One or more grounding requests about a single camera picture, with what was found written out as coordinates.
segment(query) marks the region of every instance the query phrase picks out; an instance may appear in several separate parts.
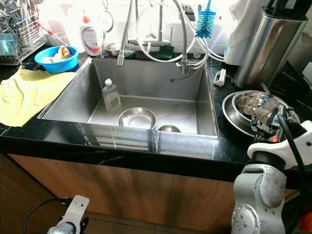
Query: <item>green sponge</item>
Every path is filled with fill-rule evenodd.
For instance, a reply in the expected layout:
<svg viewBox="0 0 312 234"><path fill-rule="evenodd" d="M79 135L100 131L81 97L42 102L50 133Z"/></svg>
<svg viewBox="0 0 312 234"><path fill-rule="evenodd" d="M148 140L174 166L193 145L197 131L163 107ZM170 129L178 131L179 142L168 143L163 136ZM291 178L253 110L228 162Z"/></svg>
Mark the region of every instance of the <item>green sponge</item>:
<svg viewBox="0 0 312 234"><path fill-rule="evenodd" d="M174 47L173 46L161 46L158 52L158 59L161 60L169 60L172 58L174 54Z"/></svg>

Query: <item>dish soap bottle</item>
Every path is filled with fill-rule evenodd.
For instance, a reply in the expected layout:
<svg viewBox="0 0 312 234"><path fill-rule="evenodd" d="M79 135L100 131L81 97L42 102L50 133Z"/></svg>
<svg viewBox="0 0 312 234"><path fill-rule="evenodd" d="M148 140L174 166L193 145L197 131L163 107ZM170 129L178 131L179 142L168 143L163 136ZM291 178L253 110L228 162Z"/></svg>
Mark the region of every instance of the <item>dish soap bottle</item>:
<svg viewBox="0 0 312 234"><path fill-rule="evenodd" d="M119 89L117 85L112 84L111 79L107 79L105 85L102 89L105 107L108 112L114 113L121 109Z"/></svg>
<svg viewBox="0 0 312 234"><path fill-rule="evenodd" d="M90 56L98 56L101 53L100 46L102 45L103 33L98 26L90 23L88 16L83 16L83 25L80 26L81 42Z"/></svg>

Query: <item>white container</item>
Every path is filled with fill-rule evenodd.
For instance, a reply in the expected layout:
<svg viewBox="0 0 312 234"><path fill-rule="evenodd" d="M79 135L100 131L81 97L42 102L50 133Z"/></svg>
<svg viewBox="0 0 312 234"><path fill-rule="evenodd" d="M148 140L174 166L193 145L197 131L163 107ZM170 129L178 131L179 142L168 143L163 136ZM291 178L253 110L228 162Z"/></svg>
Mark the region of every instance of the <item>white container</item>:
<svg viewBox="0 0 312 234"><path fill-rule="evenodd" d="M84 24L80 26L80 38L84 49L88 55L98 56L101 53L103 32L90 24L88 17L83 17Z"/></svg>
<svg viewBox="0 0 312 234"><path fill-rule="evenodd" d="M43 26L51 29L54 33L60 33L60 36L66 36L69 45L78 48L79 52L85 51L79 36L79 27L81 26L82 12L75 0L54 0L44 1L44 11L40 10L40 22Z"/></svg>
<svg viewBox="0 0 312 234"><path fill-rule="evenodd" d="M121 109L119 89L116 85L112 84L111 79L107 79L105 85L102 89L105 107L108 112L114 113Z"/></svg>

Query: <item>black cable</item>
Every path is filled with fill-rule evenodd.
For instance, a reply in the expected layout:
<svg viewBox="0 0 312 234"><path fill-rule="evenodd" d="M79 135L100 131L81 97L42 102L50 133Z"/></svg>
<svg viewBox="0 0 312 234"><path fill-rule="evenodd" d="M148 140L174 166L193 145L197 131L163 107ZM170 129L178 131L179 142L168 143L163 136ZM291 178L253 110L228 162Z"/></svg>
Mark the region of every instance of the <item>black cable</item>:
<svg viewBox="0 0 312 234"><path fill-rule="evenodd" d="M298 151L298 148L294 142L294 139L293 139L293 136L292 136L292 133L290 132L289 130L289 127L285 121L285 119L283 118L283 116L281 114L278 114L277 115L278 117L278 120L281 124L281 127L283 129L283 132L285 134L285 137L289 143L289 146L292 150L292 153L296 159L296 162L298 164L298 168L299 168L299 183L300 183L300 198L299 198L299 204L298 204L298 209L296 210L294 216L293 216L293 219L292 219L292 222L290 224L290 226L288 227L288 229L286 230L286 233L287 234L291 234L293 232L293 230L295 229L299 219L300 219L300 216L301 216L301 213L302 213L302 210L303 210L303 206L304 206L304 198L306 196L306 192L307 192L307 184L306 184L306 180L305 180L305 177L304 177L304 163L302 161L302 158L300 156L300 153Z"/></svg>
<svg viewBox="0 0 312 234"><path fill-rule="evenodd" d="M64 199L53 198L53 199L47 200L47 201L45 201L45 202L43 202L43 203L37 205L35 208L33 208L33 209L27 214L27 216L26 216L25 219L24 219L23 234L26 234L27 220L28 220L28 218L30 217L30 215L31 215L33 212L35 212L39 207L41 207L41 206L43 206L43 205L45 205L45 204L47 204L47 203L50 203L50 202L52 202L52 201L63 202Z"/></svg>

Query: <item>wooden cabinet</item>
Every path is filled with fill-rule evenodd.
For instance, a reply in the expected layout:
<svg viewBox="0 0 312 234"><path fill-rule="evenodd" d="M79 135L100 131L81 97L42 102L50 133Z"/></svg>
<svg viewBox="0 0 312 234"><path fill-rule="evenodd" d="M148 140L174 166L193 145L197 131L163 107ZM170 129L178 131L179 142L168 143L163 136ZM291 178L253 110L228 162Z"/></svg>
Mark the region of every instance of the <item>wooden cabinet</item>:
<svg viewBox="0 0 312 234"><path fill-rule="evenodd" d="M21 168L0 155L0 233L21 234L29 211L45 200L55 198ZM47 204L35 211L27 223L27 234L46 233L56 225L66 208Z"/></svg>
<svg viewBox="0 0 312 234"><path fill-rule="evenodd" d="M10 156L56 196L88 197L90 212L200 231L230 232L233 183Z"/></svg>

